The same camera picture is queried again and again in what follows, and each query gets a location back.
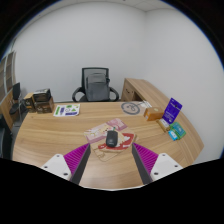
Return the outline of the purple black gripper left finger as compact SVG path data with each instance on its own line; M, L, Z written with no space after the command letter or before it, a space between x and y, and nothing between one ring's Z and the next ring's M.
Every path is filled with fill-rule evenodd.
M65 155L55 154L42 166L42 169L65 180L79 184L90 152L90 145L85 144Z

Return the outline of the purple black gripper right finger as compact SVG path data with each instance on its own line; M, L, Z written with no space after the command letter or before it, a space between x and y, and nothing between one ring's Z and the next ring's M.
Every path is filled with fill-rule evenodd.
M144 184L152 183L182 169L182 166L168 154L157 154L137 143L132 144L132 154Z

